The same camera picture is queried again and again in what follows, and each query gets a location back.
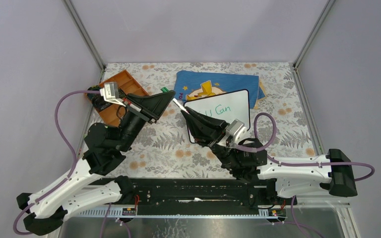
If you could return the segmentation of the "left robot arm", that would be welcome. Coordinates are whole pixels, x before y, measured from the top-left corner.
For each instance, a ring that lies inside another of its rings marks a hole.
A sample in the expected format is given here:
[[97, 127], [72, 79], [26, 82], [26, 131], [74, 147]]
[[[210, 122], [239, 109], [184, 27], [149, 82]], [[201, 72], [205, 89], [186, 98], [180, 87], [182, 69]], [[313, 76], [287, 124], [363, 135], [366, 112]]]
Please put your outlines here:
[[82, 192], [90, 183], [102, 179], [125, 160], [146, 124], [157, 122], [173, 100], [175, 92], [163, 89], [150, 96], [122, 95], [118, 89], [89, 91], [96, 98], [126, 109], [118, 126], [95, 123], [86, 133], [87, 150], [81, 158], [74, 158], [71, 168], [47, 187], [35, 193], [21, 193], [17, 204], [26, 235], [47, 235], [72, 216], [100, 204], [130, 203], [134, 197], [132, 183], [120, 176], [99, 189]]

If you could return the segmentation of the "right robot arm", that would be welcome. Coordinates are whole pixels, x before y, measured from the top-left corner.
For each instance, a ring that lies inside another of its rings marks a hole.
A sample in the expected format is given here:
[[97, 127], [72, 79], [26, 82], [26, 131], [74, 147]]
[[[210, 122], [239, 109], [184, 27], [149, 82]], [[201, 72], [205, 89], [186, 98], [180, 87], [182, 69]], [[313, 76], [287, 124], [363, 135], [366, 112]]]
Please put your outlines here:
[[326, 190], [332, 196], [357, 196], [352, 163], [339, 149], [327, 154], [289, 158], [270, 156], [258, 138], [242, 136], [247, 131], [238, 119], [231, 123], [185, 107], [181, 111], [196, 144], [207, 147], [227, 170], [243, 183], [272, 179], [275, 185], [265, 190], [266, 201], [279, 203], [283, 198]]

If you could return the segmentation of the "green whiteboard marker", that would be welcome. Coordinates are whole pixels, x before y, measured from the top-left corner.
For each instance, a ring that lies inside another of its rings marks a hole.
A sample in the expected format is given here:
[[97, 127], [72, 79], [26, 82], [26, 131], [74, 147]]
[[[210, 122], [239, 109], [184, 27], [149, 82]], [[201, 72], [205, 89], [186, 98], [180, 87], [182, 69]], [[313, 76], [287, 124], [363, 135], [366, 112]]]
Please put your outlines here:
[[184, 107], [181, 103], [179, 103], [179, 101], [178, 101], [177, 99], [174, 98], [172, 101], [173, 101], [173, 103], [174, 103], [176, 106], [178, 106], [178, 108], [179, 108], [181, 111], [187, 112], [186, 109], [185, 109], [185, 107]]

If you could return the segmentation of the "small whiteboard black frame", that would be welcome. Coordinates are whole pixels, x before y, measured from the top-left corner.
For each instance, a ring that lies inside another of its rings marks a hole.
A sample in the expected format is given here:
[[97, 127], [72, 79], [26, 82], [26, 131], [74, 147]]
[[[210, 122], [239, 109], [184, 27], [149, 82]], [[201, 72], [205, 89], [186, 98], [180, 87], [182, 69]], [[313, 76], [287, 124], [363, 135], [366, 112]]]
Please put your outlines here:
[[184, 103], [198, 113], [222, 119], [227, 123], [239, 120], [246, 130], [251, 128], [249, 92], [246, 89], [205, 97]]

